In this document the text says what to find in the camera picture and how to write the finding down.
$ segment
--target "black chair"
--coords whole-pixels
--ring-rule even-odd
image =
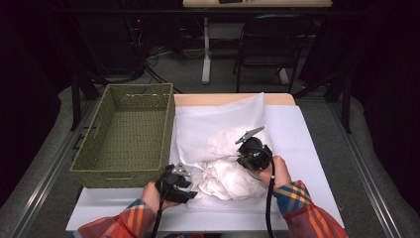
[[[251,18],[240,38],[234,74],[237,92],[241,82],[241,68],[293,68],[287,92],[290,93],[302,43],[311,31],[312,20],[295,14],[264,14]]]

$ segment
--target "wicker basket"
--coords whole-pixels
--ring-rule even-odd
[[[85,187],[140,187],[168,164],[175,103],[171,83],[113,85],[70,168]]]

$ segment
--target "white cloth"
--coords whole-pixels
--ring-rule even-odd
[[[236,162],[241,144],[235,144],[247,131],[265,125],[263,93],[224,106],[194,110],[177,107],[175,123],[179,158],[194,168],[192,190],[199,191],[194,200],[204,199],[207,203],[210,195],[222,200],[244,200],[266,194],[262,183]],[[255,137],[271,147],[267,130]]]

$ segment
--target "plaid shirt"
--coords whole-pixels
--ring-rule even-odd
[[[278,208],[292,237],[348,237],[334,217],[312,202],[303,181],[294,181],[276,188],[273,195],[277,198]],[[144,237],[155,219],[152,211],[137,199],[117,216],[83,225],[71,238]],[[185,237],[204,236],[194,234]]]

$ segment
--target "desk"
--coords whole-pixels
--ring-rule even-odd
[[[219,0],[183,0],[183,7],[185,8],[324,8],[332,5],[331,0],[249,0],[242,3],[228,3],[220,4]],[[211,64],[211,53],[210,53],[210,38],[226,38],[226,30],[233,31],[232,36],[238,38],[241,34],[241,28],[238,30],[237,27],[228,26],[225,31],[222,31],[220,35],[209,34],[209,21],[208,18],[204,18],[204,64],[203,74],[201,82],[203,84],[210,83],[210,64]]]
[[[255,94],[175,94],[175,104],[176,107],[223,105],[253,95]],[[295,106],[290,94],[266,93],[264,96],[266,126],[274,143],[273,152],[282,155],[286,160],[293,179],[305,181],[313,201],[344,226],[299,107]],[[171,164],[179,161],[174,134],[169,159]],[[100,217],[116,215],[141,195],[141,188],[84,188],[66,230],[75,230]],[[271,225],[273,230],[287,229],[278,211],[271,213]],[[192,209],[185,204],[167,209],[159,225],[159,232],[265,230],[264,212],[215,212]]]

